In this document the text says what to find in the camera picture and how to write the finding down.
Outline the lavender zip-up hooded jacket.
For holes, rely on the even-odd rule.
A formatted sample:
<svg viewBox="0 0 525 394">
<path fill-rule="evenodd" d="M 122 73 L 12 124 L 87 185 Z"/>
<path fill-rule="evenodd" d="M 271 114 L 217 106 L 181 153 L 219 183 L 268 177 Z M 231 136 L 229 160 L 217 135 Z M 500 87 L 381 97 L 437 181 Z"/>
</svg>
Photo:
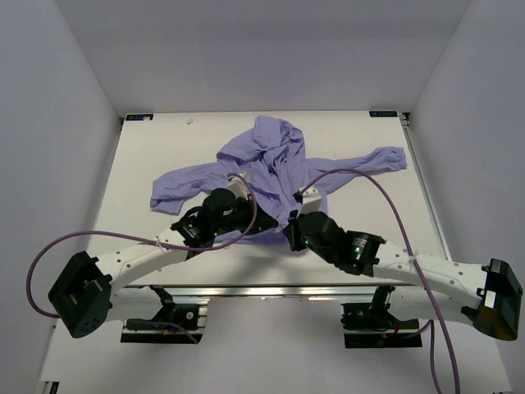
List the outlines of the lavender zip-up hooded jacket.
<svg viewBox="0 0 525 394">
<path fill-rule="evenodd" d="M 307 158 L 303 132 L 286 120 L 258 116 L 253 128 L 236 136 L 217 153 L 213 163 L 176 169 L 153 182 L 150 207 L 154 212 L 177 215 L 186 200 L 226 185 L 229 173 L 246 172 L 261 210 L 279 223 L 278 228 L 241 239 L 243 244 L 280 245 L 287 218 L 299 206 L 293 194 L 310 181 L 326 197 L 351 182 L 357 169 L 370 175 L 397 172 L 407 167 L 404 150 L 380 147 L 357 158 Z"/>
</svg>

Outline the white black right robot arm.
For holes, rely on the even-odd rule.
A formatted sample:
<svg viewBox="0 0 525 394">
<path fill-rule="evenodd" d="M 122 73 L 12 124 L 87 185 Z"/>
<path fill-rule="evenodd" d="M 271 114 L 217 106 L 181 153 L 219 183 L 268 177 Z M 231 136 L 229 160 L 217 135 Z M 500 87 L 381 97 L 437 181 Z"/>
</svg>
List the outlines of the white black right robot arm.
<svg viewBox="0 0 525 394">
<path fill-rule="evenodd" d="M 292 212 L 284 234 L 293 251 L 309 249 L 345 273 L 427 284 L 434 296 L 445 297 L 440 310 L 446 320 L 471 323 L 502 341 L 518 337 L 523 287 L 504 260 L 478 265 L 424 254 L 412 257 L 380 236 L 344 231 L 319 211 Z"/>
</svg>

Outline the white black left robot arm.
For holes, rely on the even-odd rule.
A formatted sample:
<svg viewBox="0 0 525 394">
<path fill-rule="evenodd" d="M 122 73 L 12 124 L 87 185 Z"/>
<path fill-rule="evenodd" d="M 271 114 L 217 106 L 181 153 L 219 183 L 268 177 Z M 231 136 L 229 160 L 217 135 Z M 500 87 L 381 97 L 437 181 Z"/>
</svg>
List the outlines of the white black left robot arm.
<svg viewBox="0 0 525 394">
<path fill-rule="evenodd" d="M 216 189 L 155 239 L 140 239 L 130 248 L 98 257 L 85 251 L 73 255 L 48 299 L 71 336 L 82 338 L 121 307 L 123 289 L 132 282 L 212 250 L 219 236 L 233 231 L 251 236 L 277 226 L 253 195 Z"/>
</svg>

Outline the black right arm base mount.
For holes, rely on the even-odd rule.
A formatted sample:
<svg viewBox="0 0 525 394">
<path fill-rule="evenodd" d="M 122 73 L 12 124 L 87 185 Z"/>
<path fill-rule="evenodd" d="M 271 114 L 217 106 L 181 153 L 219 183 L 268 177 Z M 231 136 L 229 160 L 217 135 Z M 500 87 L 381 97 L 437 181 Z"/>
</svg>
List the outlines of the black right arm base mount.
<svg viewBox="0 0 525 394">
<path fill-rule="evenodd" d="M 340 322 L 346 349 L 421 348 L 417 319 L 399 320 L 390 313 L 392 285 L 379 286 L 368 302 L 345 302 Z"/>
</svg>

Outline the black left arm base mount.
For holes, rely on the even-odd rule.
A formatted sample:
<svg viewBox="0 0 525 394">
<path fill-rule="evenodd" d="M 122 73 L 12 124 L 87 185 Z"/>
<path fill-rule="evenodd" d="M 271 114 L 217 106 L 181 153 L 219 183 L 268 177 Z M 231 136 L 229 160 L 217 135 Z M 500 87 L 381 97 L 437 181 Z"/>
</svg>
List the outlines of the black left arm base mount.
<svg viewBox="0 0 525 394">
<path fill-rule="evenodd" d="M 203 338 L 208 300 L 173 295 L 168 289 L 151 285 L 126 288 L 122 343 L 197 345 Z"/>
</svg>

